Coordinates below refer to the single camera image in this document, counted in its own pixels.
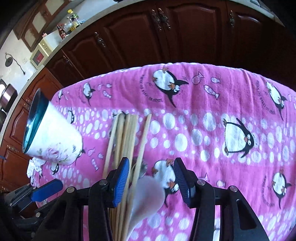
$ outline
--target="cartoon penguin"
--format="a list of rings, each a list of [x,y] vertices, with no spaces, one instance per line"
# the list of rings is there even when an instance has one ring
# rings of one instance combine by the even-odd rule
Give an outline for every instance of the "cartoon penguin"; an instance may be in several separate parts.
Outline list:
[[[85,83],[83,85],[83,94],[87,98],[87,101],[89,102],[90,98],[92,97],[92,93],[95,91],[95,89],[92,89],[89,83]]]
[[[179,185],[175,182],[176,176],[172,168],[173,159],[160,160],[152,168],[153,178],[155,178],[165,190],[165,205],[168,207],[166,199],[169,194],[174,194],[179,190]]]
[[[177,78],[168,71],[168,68],[163,68],[155,71],[152,77],[153,82],[157,88],[165,93],[174,107],[173,96],[178,94],[181,85],[189,85],[188,82],[177,80]]]
[[[267,82],[266,86],[268,88],[269,95],[272,98],[272,101],[276,105],[276,108],[279,109],[279,114],[281,116],[281,119],[284,120],[281,115],[281,111],[284,108],[284,101],[287,100],[287,98],[282,96],[281,93],[278,91],[278,89],[273,86],[273,84]]]
[[[72,124],[74,122],[74,115],[71,110],[68,110],[67,121],[70,124]]]
[[[60,91],[59,91],[59,94],[58,94],[59,101],[61,100],[62,95],[64,95],[64,94],[63,94],[63,90],[60,90]]]
[[[244,152],[243,158],[254,146],[254,138],[244,124],[237,118],[239,124],[227,122],[223,119],[225,126],[225,153]]]
[[[50,167],[50,170],[52,171],[52,175],[58,173],[59,171],[59,164],[58,163],[52,163],[52,166]]]
[[[280,170],[279,172],[274,174],[271,184],[274,189],[274,193],[279,199],[279,208],[281,209],[281,199],[286,195],[287,188],[292,185],[290,183],[287,183],[283,170]]]

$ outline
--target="wall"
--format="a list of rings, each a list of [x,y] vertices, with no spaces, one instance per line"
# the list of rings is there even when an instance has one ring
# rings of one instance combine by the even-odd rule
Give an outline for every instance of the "wall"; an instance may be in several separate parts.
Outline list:
[[[9,67],[5,66],[5,53],[11,54],[17,60],[26,72],[25,75],[15,61]],[[18,93],[36,70],[30,62],[31,54],[24,42],[21,39],[18,40],[13,31],[8,35],[0,49],[0,76],[6,84],[12,84]]]

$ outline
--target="cabinet handle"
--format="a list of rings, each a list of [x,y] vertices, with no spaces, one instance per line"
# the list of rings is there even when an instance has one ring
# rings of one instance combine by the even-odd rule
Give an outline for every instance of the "cabinet handle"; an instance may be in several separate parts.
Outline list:
[[[104,40],[98,35],[97,32],[94,33],[94,37],[96,38],[96,42],[98,44],[101,44],[104,48],[106,47]]]
[[[68,64],[68,65],[70,65],[71,67],[73,67],[72,63],[70,62],[70,60],[69,60],[65,55],[63,55],[63,58],[64,58],[66,64]]]
[[[233,12],[230,11],[229,15],[230,15],[230,25],[231,25],[231,27],[234,28],[234,17],[233,17]]]
[[[14,148],[13,146],[10,146],[10,145],[7,145],[7,148],[11,151],[14,151],[14,152],[19,152],[16,148]]]
[[[158,9],[158,14],[160,16],[160,20],[166,24],[167,28],[170,29],[170,24],[168,22],[168,17],[165,16],[165,14],[163,13],[163,11],[161,10],[161,8]]]
[[[151,11],[152,16],[154,17],[154,21],[157,24],[157,28],[159,31],[161,31],[161,26],[160,26],[160,19],[159,17],[156,15],[156,12],[154,10]]]

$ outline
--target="cabinet door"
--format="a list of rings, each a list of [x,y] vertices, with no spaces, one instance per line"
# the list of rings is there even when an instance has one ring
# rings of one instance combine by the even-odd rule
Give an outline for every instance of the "cabinet door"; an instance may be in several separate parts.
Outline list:
[[[90,78],[116,70],[117,65],[108,47],[100,37],[98,27],[92,24],[71,39],[63,51],[78,71]]]
[[[224,52],[225,1],[163,0],[156,3],[171,62],[219,64]]]
[[[228,66],[258,73],[265,65],[274,21],[254,9],[227,1]]]
[[[29,110],[30,105],[21,98],[9,119],[3,136],[19,153],[22,153],[22,143]]]
[[[57,81],[57,79],[49,72],[47,68],[43,68],[26,89],[22,98],[31,104],[34,95],[39,88],[45,97],[48,100],[51,100],[54,94],[62,89],[63,86]]]
[[[27,177],[29,156],[14,150],[5,140],[2,140],[0,155],[5,157],[5,160],[1,162],[1,185],[4,188],[12,191],[30,183],[30,179]]]
[[[84,79],[62,50],[51,58],[46,67],[64,87]]]
[[[97,21],[102,39],[118,60],[118,68],[168,62],[167,42],[157,17],[154,1],[142,1]]]

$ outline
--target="dark wooden cabinet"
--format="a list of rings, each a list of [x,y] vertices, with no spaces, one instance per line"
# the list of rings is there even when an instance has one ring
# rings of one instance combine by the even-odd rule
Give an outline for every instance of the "dark wooden cabinet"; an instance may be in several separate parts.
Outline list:
[[[275,22],[241,4],[226,3],[229,16],[226,65],[258,73],[269,55]]]
[[[225,55],[225,1],[163,0],[156,2],[166,35],[170,62],[220,64]]]
[[[96,22],[118,69],[169,62],[165,33],[158,28],[157,16],[154,1],[143,1]]]
[[[71,39],[63,51],[84,78],[105,74],[117,69],[117,64],[96,24],[92,24]]]
[[[46,67],[64,87],[84,79],[62,50],[51,58]]]

